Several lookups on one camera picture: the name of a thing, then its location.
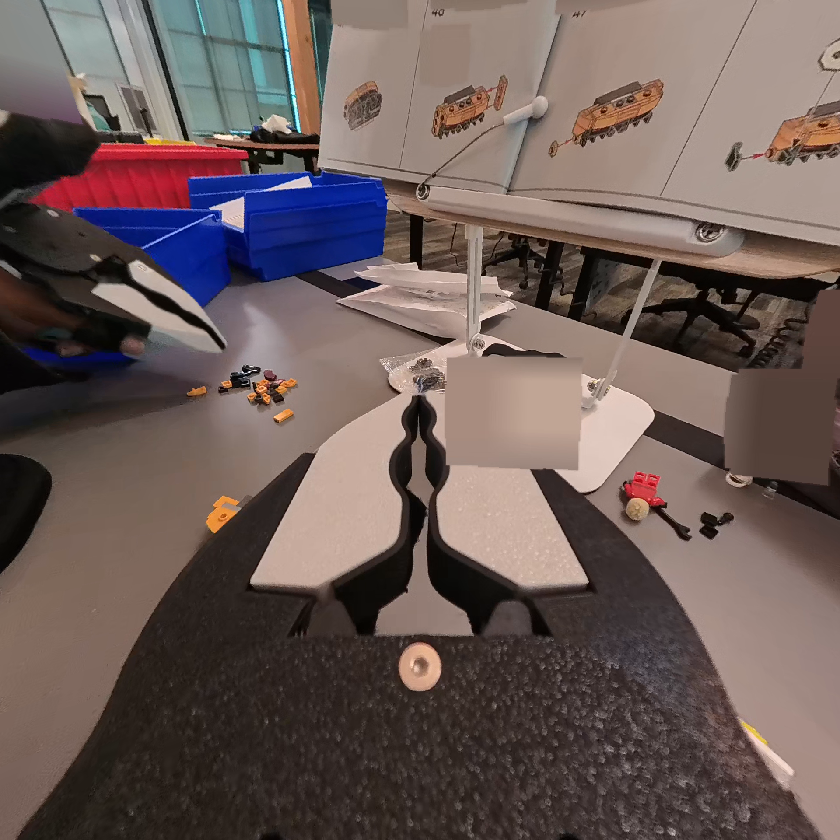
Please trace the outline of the black perforated table leg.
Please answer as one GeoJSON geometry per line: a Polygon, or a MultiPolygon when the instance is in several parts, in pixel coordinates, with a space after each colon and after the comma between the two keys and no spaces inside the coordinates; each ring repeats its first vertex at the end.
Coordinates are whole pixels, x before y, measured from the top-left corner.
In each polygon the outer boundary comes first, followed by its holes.
{"type": "MultiPolygon", "coordinates": [[[[561,259],[565,244],[549,241],[543,260],[542,274],[537,297],[533,306],[547,311],[550,307],[554,287],[562,281],[561,259]]],[[[601,300],[615,285],[623,265],[628,265],[631,256],[615,251],[582,247],[583,264],[572,294],[567,317],[580,321],[587,311],[601,300]]]]}

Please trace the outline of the black office chair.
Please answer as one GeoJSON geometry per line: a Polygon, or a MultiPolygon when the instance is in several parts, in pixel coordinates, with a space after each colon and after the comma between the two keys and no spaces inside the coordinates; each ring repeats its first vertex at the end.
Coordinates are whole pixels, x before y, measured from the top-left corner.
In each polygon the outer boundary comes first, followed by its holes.
{"type": "Polygon", "coordinates": [[[746,360],[754,354],[757,342],[749,335],[749,331],[757,329],[760,323],[748,317],[747,312],[750,304],[759,295],[756,290],[748,294],[738,311],[730,311],[726,306],[738,303],[740,289],[734,275],[670,261],[661,263],[658,273],[664,277],[684,280],[697,289],[694,297],[668,298],[639,309],[639,316],[653,314],[663,318],[672,313],[686,316],[670,346],[673,351],[682,352],[683,339],[689,328],[696,320],[705,319],[713,323],[721,333],[742,341],[738,355],[743,359],[746,360]]]}
{"type": "Polygon", "coordinates": [[[482,262],[482,274],[489,268],[496,268],[505,263],[516,263],[521,277],[519,289],[526,291],[530,286],[532,271],[541,274],[546,262],[546,255],[538,252],[532,246],[531,239],[521,234],[500,232],[490,256],[482,262]]]}

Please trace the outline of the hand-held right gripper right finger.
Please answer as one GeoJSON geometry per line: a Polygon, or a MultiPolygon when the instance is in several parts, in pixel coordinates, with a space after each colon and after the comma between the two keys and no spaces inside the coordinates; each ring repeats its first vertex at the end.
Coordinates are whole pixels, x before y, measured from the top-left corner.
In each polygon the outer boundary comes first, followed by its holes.
{"type": "Polygon", "coordinates": [[[432,544],[451,574],[474,574],[523,596],[582,592],[589,580],[533,473],[448,465],[445,399],[421,405],[432,544]]]}

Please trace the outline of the person's left hand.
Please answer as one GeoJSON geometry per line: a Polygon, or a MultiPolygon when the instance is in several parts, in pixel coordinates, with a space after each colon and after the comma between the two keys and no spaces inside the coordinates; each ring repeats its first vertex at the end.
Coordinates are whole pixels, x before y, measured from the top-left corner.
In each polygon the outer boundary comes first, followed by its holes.
{"type": "Polygon", "coordinates": [[[99,352],[73,338],[81,325],[81,319],[57,308],[42,290],[1,269],[2,351],[34,345],[51,333],[56,336],[52,352],[60,358],[99,352]]]}

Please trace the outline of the white paper sheets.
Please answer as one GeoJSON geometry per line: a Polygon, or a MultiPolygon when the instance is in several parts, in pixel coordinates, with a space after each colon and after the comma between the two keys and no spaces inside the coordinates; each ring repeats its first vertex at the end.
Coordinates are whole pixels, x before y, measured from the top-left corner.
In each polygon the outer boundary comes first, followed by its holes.
{"type": "Polygon", "coordinates": [[[512,294],[494,276],[482,276],[478,315],[470,315],[469,273],[419,269],[416,264],[382,264],[354,272],[371,286],[339,304],[442,339],[462,340],[480,325],[514,311],[512,294]]]}

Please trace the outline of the red lego assembly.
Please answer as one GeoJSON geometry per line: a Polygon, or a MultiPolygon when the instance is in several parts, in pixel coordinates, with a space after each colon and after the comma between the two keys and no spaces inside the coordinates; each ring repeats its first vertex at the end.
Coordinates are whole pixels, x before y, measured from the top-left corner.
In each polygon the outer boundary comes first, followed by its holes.
{"type": "Polygon", "coordinates": [[[664,513],[667,502],[658,494],[660,476],[637,471],[631,480],[624,481],[621,497],[624,499],[624,514],[631,522],[641,522],[652,512],[664,513]]]}

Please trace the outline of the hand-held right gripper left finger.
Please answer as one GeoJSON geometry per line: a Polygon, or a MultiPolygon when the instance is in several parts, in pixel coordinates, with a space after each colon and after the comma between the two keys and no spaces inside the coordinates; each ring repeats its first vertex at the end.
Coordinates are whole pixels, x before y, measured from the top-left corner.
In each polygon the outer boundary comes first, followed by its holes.
{"type": "Polygon", "coordinates": [[[403,497],[390,465],[412,404],[398,395],[318,448],[250,578],[254,589],[325,596],[396,544],[403,497]]]}

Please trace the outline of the clear bag of lego parts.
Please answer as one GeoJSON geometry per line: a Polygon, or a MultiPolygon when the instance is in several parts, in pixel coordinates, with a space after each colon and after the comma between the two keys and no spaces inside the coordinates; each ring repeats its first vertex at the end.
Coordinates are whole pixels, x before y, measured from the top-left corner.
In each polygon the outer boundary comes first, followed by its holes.
{"type": "Polygon", "coordinates": [[[445,390],[447,361],[440,352],[428,351],[383,358],[380,365],[394,392],[416,396],[445,390]]]}

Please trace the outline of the black cloth pile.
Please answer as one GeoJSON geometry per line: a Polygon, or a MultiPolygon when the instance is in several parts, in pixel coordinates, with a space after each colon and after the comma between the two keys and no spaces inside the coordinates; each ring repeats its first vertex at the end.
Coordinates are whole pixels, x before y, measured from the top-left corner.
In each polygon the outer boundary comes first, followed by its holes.
{"type": "Polygon", "coordinates": [[[268,129],[261,125],[254,127],[248,138],[253,143],[274,145],[318,145],[320,142],[320,136],[317,133],[300,133],[294,130],[286,132],[268,129]]]}

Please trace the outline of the pile of small lego pieces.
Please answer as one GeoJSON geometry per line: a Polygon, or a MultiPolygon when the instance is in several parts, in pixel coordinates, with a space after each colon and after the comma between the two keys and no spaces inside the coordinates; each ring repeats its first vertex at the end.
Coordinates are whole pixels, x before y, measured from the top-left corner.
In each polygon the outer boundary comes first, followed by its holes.
{"type": "Polygon", "coordinates": [[[267,413],[274,410],[272,421],[285,424],[294,416],[288,395],[298,388],[299,382],[294,377],[279,375],[271,369],[255,364],[243,364],[232,371],[226,379],[210,385],[195,385],[185,392],[188,401],[200,401],[212,393],[219,396],[242,394],[242,399],[249,406],[267,413]]]}

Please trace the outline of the printed plastic bag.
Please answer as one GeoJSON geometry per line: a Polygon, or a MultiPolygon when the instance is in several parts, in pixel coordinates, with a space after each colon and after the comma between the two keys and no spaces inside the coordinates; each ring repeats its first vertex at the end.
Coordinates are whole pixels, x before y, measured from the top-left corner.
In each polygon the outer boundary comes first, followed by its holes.
{"type": "Polygon", "coordinates": [[[784,790],[790,791],[795,778],[793,768],[777,752],[772,750],[767,740],[753,726],[741,718],[739,722],[751,741],[753,748],[762,758],[762,761],[764,761],[770,770],[777,784],[784,790]]]}

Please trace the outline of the black rounded pad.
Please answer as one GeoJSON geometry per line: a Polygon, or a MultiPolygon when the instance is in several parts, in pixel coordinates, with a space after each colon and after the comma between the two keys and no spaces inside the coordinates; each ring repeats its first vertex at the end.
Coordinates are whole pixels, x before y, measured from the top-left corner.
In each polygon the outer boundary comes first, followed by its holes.
{"type": "Polygon", "coordinates": [[[38,523],[53,487],[37,461],[1,454],[1,572],[16,560],[38,523]]]}

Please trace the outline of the lego instruction booklet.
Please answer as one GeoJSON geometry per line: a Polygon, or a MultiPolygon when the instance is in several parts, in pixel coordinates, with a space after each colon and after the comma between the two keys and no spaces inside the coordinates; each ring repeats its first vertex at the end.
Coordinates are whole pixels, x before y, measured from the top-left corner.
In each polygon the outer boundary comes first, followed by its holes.
{"type": "Polygon", "coordinates": [[[838,245],[839,4],[331,2],[321,164],[838,245]]]}

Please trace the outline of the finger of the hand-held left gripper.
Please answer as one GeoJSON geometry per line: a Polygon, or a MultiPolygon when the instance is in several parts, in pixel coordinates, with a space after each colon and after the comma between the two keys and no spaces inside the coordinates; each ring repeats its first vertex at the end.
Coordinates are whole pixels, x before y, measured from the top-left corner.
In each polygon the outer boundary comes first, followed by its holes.
{"type": "Polygon", "coordinates": [[[220,352],[220,335],[214,325],[206,317],[181,308],[167,296],[162,297],[160,304],[153,298],[161,295],[123,283],[98,283],[91,293],[147,324],[154,344],[178,346],[199,353],[220,352]]]}
{"type": "Polygon", "coordinates": [[[167,296],[181,308],[189,312],[194,312],[198,316],[206,317],[220,335],[220,350],[225,350],[227,348],[225,338],[218,331],[213,321],[205,314],[203,308],[171,279],[164,276],[157,269],[154,269],[141,261],[130,262],[128,265],[128,272],[130,280],[127,281],[127,285],[135,287],[138,290],[148,290],[161,295],[160,297],[153,297],[153,301],[162,304],[162,297],[167,296]]]}

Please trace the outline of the wooden pillar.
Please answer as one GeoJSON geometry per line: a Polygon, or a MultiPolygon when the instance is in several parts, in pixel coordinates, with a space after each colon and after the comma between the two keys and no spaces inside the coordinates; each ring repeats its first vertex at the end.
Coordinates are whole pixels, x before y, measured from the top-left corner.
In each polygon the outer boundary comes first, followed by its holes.
{"type": "Polygon", "coordinates": [[[288,54],[302,133],[321,132],[319,77],[307,1],[283,1],[288,54]]]}

